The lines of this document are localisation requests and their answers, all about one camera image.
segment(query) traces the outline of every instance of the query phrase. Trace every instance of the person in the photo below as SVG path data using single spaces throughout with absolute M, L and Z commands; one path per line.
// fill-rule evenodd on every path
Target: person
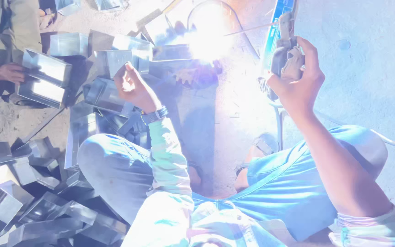
M 25 48 L 42 51 L 37 0 L 0 0 L 0 97 L 4 90 L 19 105 L 43 108 L 14 94 L 15 85 L 24 82 L 22 56 Z
M 108 134 L 80 146 L 78 163 L 92 187 L 131 224 L 122 246 L 285 246 L 272 221 L 295 241 L 327 228 L 336 246 L 395 246 L 395 206 L 376 184 L 387 158 L 381 138 L 354 125 L 327 130 L 313 113 L 325 80 L 317 49 L 297 37 L 305 54 L 299 81 L 269 74 L 304 141 L 253 158 L 239 173 L 239 193 L 209 199 L 192 192 L 187 160 L 155 93 L 127 63 L 115 76 L 120 96 L 149 116 L 151 151 Z

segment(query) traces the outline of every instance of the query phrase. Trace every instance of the wristwatch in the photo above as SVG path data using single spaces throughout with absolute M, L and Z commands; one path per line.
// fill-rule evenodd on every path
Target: wristwatch
M 161 109 L 155 111 L 154 113 L 142 114 L 141 119 L 143 120 L 145 125 L 149 125 L 150 123 L 162 119 L 167 114 L 168 114 L 168 110 L 165 107 L 165 105 L 163 105 Z

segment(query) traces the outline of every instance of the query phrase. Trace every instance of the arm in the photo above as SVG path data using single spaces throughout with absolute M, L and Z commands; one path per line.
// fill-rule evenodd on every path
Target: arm
M 120 97 L 153 113 L 162 107 L 153 90 L 127 63 L 114 77 Z M 188 246 L 187 229 L 194 203 L 187 161 L 172 121 L 149 124 L 152 138 L 153 188 L 147 193 L 122 246 Z
M 15 63 L 4 64 L 0 67 L 0 81 L 11 81 L 16 85 L 25 80 L 24 68 Z
M 305 53 L 305 71 L 299 81 L 284 81 L 270 75 L 268 85 L 294 120 L 309 146 L 316 168 L 338 212 L 357 217 L 386 214 L 392 204 L 358 161 L 327 131 L 313 113 L 316 96 L 324 82 L 318 52 L 298 37 Z

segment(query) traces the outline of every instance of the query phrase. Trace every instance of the right hand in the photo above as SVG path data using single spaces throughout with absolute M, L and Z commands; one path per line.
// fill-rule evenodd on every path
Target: right hand
M 4 64 L 0 67 L 0 80 L 11 81 L 19 86 L 25 80 L 24 68 L 16 63 Z
M 141 78 L 130 62 L 121 67 L 114 76 L 120 98 L 134 104 L 145 114 L 154 113 L 162 108 L 155 92 Z
M 325 80 L 318 61 L 318 51 L 309 41 L 297 37 L 305 54 L 305 70 L 299 81 L 288 81 L 269 72 L 268 85 L 280 98 L 284 109 L 297 123 L 314 115 L 313 105 Z

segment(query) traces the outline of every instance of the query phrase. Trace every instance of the sandy ground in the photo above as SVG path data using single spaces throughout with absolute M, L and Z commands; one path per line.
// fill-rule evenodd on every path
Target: sandy ground
M 274 1 L 228 2 L 238 12 L 244 28 L 270 22 L 265 14 L 274 7 Z M 395 0 L 376 3 L 375 7 L 370 2 L 301 1 L 296 33 L 316 45 L 326 74 L 315 109 L 345 123 L 372 128 L 395 141 Z M 93 9 L 93 0 L 83 0 L 82 10 L 59 19 L 48 31 L 127 34 L 136 30 L 137 20 L 157 8 L 163 9 L 169 0 L 130 3 L 127 10 L 101 13 Z M 257 30 L 248 34 L 260 53 L 266 33 Z M 242 38 L 236 38 L 231 52 L 221 62 L 224 73 L 219 77 L 219 86 L 184 90 L 185 96 L 176 100 L 179 118 L 174 119 L 188 156 L 204 170 L 203 194 L 207 196 L 232 194 L 235 167 L 242 163 L 252 140 L 262 132 L 276 133 L 273 111 L 256 91 L 258 61 Z M 0 141 L 13 143 L 17 137 L 25 137 L 52 111 L 25 110 L 1 101 Z M 199 129 L 187 117 L 189 114 L 205 115 L 210 123 Z M 64 110 L 36 137 L 49 136 L 52 144 L 64 151 L 68 124 L 69 111 Z M 299 140 L 301 135 L 286 118 L 284 148 Z M 203 148 L 204 143 L 211 145 Z M 395 203 L 395 147 L 388 146 L 388 151 L 378 183 Z

